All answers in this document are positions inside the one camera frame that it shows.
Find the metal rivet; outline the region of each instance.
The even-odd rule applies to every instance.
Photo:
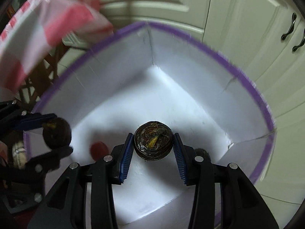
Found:
[[[238,168],[238,165],[237,165],[236,163],[230,163],[230,164],[229,164],[229,167],[230,167],[231,169],[237,169],[237,168]]]
[[[37,165],[35,166],[35,171],[36,171],[37,173],[40,173],[40,172],[42,171],[42,166],[41,166],[40,164],[37,164]]]
[[[111,155],[107,155],[104,157],[104,161],[105,162],[110,162],[112,160],[112,156]]]
[[[42,201],[42,195],[40,193],[36,193],[34,195],[34,201],[36,201],[37,203],[40,203]]]
[[[195,161],[196,161],[196,162],[203,162],[203,160],[204,160],[204,159],[203,159],[203,157],[201,157],[201,156],[196,156],[196,157],[195,157]]]
[[[69,167],[70,169],[76,169],[78,167],[78,163],[71,163]]]

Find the purple tape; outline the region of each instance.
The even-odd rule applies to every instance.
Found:
[[[266,103],[265,99],[261,95],[261,93],[256,89],[255,84],[246,76],[246,74],[238,67],[232,65],[226,59],[224,59],[220,54],[211,50],[205,44],[197,41],[196,39],[192,38],[189,34],[186,34],[183,31],[175,29],[171,26],[167,26],[160,23],[146,23],[146,22],[138,22],[127,27],[118,30],[114,35],[108,37],[107,39],[95,44],[91,50],[81,56],[78,60],[76,60],[54,83],[52,87],[50,87],[41,97],[41,100],[35,105],[32,112],[41,112],[45,105],[49,102],[51,97],[59,90],[62,84],[70,77],[70,75],[76,71],[79,67],[81,67],[85,62],[90,59],[95,53],[107,48],[112,43],[119,41],[120,39],[128,36],[129,34],[140,30],[145,26],[150,26],[154,29],[158,29],[164,31],[165,33],[173,34],[176,37],[181,38],[182,40],[187,41],[189,44],[197,47],[199,50],[205,52],[210,57],[214,58],[219,64],[221,64],[229,73],[231,73],[236,79],[242,84],[242,86],[248,91],[248,93],[252,96],[253,100],[258,105],[264,120],[266,122],[267,128],[270,131],[271,135],[269,136],[264,151],[260,160],[257,163],[254,171],[250,175],[250,180],[255,183],[258,177],[260,176],[261,172],[265,164],[268,161],[268,158],[272,152],[274,146],[274,139],[275,134],[273,133],[275,128],[274,120],[271,116],[271,112],[269,111],[268,104]],[[30,152],[30,145],[29,145],[29,137],[27,133],[24,134],[24,142],[25,147],[27,148],[28,152]]]

